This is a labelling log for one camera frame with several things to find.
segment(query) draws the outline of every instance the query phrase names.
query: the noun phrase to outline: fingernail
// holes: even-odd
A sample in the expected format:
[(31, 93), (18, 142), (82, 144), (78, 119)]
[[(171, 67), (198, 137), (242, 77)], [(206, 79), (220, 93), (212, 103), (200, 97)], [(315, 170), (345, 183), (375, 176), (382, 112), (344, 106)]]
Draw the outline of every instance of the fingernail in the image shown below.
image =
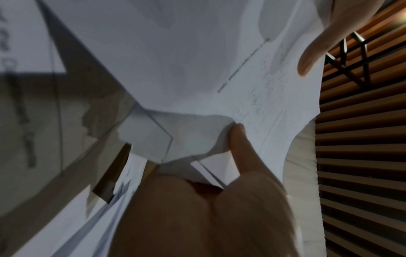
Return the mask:
[(244, 132), (244, 134), (246, 133), (245, 132), (245, 127), (244, 127), (244, 125), (243, 124), (238, 124), (238, 126), (240, 127), (240, 129), (242, 130), (242, 132)]

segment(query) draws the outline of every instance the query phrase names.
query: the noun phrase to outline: wooden slatted wall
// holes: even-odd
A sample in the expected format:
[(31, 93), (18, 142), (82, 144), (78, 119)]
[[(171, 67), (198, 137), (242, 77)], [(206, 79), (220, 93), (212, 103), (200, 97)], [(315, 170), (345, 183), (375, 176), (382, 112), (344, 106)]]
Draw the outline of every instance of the wooden slatted wall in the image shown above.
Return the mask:
[[(358, 33), (368, 56), (406, 42), (406, 0), (376, 14)], [(347, 38), (348, 49), (357, 42)], [(338, 60), (337, 45), (330, 54)], [(362, 60), (347, 54), (347, 66)], [(406, 48), (369, 63), (361, 88), (324, 67), (316, 154), (327, 255), (406, 256)], [(363, 67), (352, 72), (363, 78)]]

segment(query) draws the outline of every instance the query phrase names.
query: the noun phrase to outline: human hand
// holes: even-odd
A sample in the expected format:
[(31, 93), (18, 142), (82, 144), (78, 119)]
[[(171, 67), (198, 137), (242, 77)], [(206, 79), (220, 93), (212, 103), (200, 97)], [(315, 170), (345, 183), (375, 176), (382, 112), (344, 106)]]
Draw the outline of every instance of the human hand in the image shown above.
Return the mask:
[(383, 2), (384, 0), (333, 0), (330, 26), (303, 52), (297, 65), (298, 74), (306, 76), (326, 52), (366, 24)]
[(229, 147), (241, 176), (224, 190), (148, 177), (120, 220), (109, 256), (299, 257), (286, 192), (242, 125), (231, 129)]

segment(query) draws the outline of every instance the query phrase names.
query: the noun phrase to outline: finger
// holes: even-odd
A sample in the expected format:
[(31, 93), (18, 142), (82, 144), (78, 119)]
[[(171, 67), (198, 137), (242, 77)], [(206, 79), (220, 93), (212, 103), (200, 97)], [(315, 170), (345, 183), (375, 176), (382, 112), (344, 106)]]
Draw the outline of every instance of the finger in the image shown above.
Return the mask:
[(368, 22), (382, 2), (383, 0), (357, 1), (343, 6), (344, 2), (335, 1), (332, 23), (303, 52), (297, 65), (298, 74), (307, 75), (326, 52)]
[(242, 124), (231, 128), (228, 145), (240, 174), (249, 171), (271, 173), (248, 141)]

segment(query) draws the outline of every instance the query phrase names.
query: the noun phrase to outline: hand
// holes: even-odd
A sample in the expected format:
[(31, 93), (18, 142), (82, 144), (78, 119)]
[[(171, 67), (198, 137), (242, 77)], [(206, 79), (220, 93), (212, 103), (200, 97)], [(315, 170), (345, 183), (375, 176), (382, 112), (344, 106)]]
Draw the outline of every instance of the hand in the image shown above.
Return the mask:
[(240, 177), (224, 190), (153, 175), (131, 199), (110, 247), (120, 256), (298, 257), (286, 192), (245, 136), (229, 134)]
[(384, 0), (333, 0), (330, 26), (303, 52), (297, 65), (299, 75), (306, 76), (326, 52), (367, 23), (383, 2)]

